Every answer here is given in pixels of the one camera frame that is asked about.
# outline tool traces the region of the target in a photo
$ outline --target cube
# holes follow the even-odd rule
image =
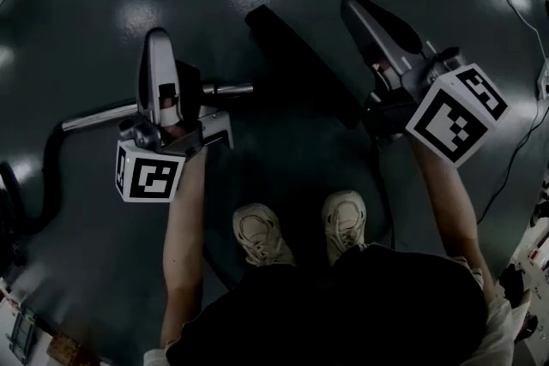
[[[469,159],[510,107],[476,64],[439,76],[406,130],[455,166]]]
[[[162,203],[173,200],[185,157],[157,154],[133,141],[118,141],[115,184],[124,201]]]

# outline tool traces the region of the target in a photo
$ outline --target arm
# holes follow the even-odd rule
[[[463,256],[471,268],[480,268],[484,298],[490,303],[495,298],[494,282],[480,253],[476,215],[457,169],[415,139],[412,149],[425,179],[446,254]]]
[[[160,346],[179,338],[181,328],[200,312],[202,299],[202,212],[206,147],[188,161],[170,205],[164,243],[167,305]]]

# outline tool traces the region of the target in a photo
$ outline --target dark green floor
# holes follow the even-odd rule
[[[165,27],[178,59],[204,78],[246,81],[271,70],[244,24],[266,3],[362,100],[373,79],[339,17],[340,0],[7,0],[0,10],[1,159],[38,209],[39,167],[50,128],[74,113],[134,94],[142,39]],[[533,33],[505,0],[373,0],[408,21],[437,49],[459,45],[512,105],[503,127],[462,168],[480,213],[535,114],[541,55]],[[541,0],[521,11],[546,40]],[[323,197],[356,189],[365,198],[370,239],[387,241],[379,196],[364,161],[365,133],[345,130],[308,106],[232,114],[236,148],[208,160],[207,244],[233,277],[244,263],[231,214],[259,201],[281,217],[299,260],[321,261]],[[28,244],[15,283],[50,322],[117,364],[138,364],[155,347],[165,305],[161,252],[166,206],[124,204],[114,188],[115,127],[70,137],[62,151],[63,209]],[[383,153],[383,172],[401,250],[441,253],[419,171],[405,141]],[[546,125],[517,157],[505,191],[481,227],[494,273],[506,265],[538,197],[547,161]],[[206,296],[222,289],[208,273]]]

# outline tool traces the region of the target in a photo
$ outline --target sneaker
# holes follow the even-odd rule
[[[279,220],[268,207],[256,203],[241,207],[232,216],[232,228],[248,254],[246,261],[252,266],[295,266],[293,253],[282,237]]]
[[[340,191],[324,202],[322,217],[326,231],[329,265],[357,244],[364,244],[366,207],[358,192]]]

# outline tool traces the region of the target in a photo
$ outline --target power strip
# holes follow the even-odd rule
[[[538,77],[538,100],[547,99],[549,96],[549,70],[547,70],[547,58],[541,68],[540,76]]]

